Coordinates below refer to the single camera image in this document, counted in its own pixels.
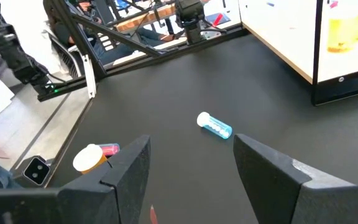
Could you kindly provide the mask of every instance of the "red tip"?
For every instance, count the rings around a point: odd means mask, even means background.
[[[330,8],[334,8],[338,6],[338,1],[334,1],[331,5],[329,5]]]
[[[150,207],[150,220],[152,224],[158,224],[157,215],[155,214],[153,205]]]
[[[213,26],[213,27],[216,27],[216,26],[219,24],[219,22],[221,21],[222,18],[223,18],[223,14],[220,13],[220,14],[216,17],[216,19],[215,19],[214,23],[212,24],[212,26]]]

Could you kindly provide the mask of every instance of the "white bottle cap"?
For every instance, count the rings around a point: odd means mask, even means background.
[[[102,157],[103,150],[100,146],[89,144],[75,156],[73,167],[79,172],[90,170],[98,164]]]
[[[197,117],[197,124],[200,127],[203,127],[206,124],[208,124],[208,121],[209,121],[209,113],[207,112],[201,112],[200,115],[198,115]]]

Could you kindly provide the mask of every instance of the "black cable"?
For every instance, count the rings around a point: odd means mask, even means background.
[[[150,14],[150,9],[152,8],[152,4],[153,4],[153,2],[151,2],[150,5],[147,7],[146,10],[148,10],[148,13],[143,17],[143,19],[141,20],[139,25],[137,25],[135,32],[133,34],[131,34],[130,38],[132,38],[136,34],[137,30],[140,28],[140,26],[142,25],[142,23],[144,22],[146,17]]]
[[[202,31],[212,31],[212,32],[220,32],[220,33],[226,33],[227,31],[226,30],[218,30],[218,29],[211,29],[211,28],[209,28],[209,29],[202,29],[202,30],[200,30],[201,32]]]
[[[173,39],[174,39],[174,40],[179,39],[184,33],[185,33],[185,30],[184,30],[184,29],[181,30],[181,31],[179,31],[177,34],[174,34],[174,35],[173,35]]]
[[[209,21],[207,21],[206,19],[203,19],[203,22],[205,22],[207,25],[209,25],[210,27],[213,27],[212,23],[210,23]],[[216,30],[219,30],[220,32],[223,32],[223,33],[227,33],[227,30],[224,30],[224,29],[220,29],[218,27],[214,27]]]
[[[65,80],[62,80],[61,78],[58,78],[58,77],[56,77],[56,76],[54,76],[54,75],[52,75],[52,74],[49,74],[49,75],[50,75],[52,78],[61,81],[62,83],[65,83],[65,82],[66,82]]]

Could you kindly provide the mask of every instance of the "wooden board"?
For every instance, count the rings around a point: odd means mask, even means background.
[[[175,5],[171,4],[171,5],[161,7],[159,9],[157,9],[157,12],[158,12],[158,16],[160,18],[172,16],[175,14]],[[157,21],[155,13],[154,13],[154,11],[150,11],[148,14],[144,14],[144,15],[135,17],[133,19],[130,19],[128,21],[122,22],[122,23],[118,24],[116,27],[119,32],[124,32],[127,30],[135,29],[137,26],[140,25],[140,23],[148,24],[150,22],[155,22],[155,21]]]

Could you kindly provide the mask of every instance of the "black table surface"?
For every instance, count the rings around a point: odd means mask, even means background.
[[[50,187],[79,176],[89,143],[149,134],[152,160],[141,223],[257,223],[237,173],[233,137],[201,129],[206,111],[301,162],[358,184],[358,96],[313,107],[309,84],[249,35],[104,79]]]

